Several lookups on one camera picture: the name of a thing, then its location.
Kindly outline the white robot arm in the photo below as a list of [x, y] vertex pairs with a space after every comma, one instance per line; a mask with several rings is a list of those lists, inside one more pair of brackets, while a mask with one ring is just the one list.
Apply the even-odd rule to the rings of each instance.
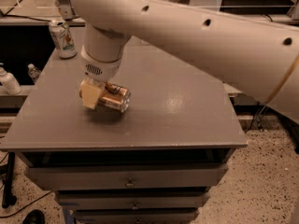
[[136, 36], [299, 121], [299, 30], [161, 0], [71, 0], [86, 22], [84, 64], [116, 73]]

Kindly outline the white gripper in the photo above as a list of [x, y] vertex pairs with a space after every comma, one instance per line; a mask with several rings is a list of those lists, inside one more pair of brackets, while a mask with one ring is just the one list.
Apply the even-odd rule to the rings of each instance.
[[108, 82], [117, 74], [121, 59], [115, 62], [96, 61], [87, 53], [85, 47], [82, 47], [80, 56], [82, 69], [88, 76], [81, 82], [82, 103], [90, 109], [95, 109], [104, 93], [105, 84], [102, 82]]

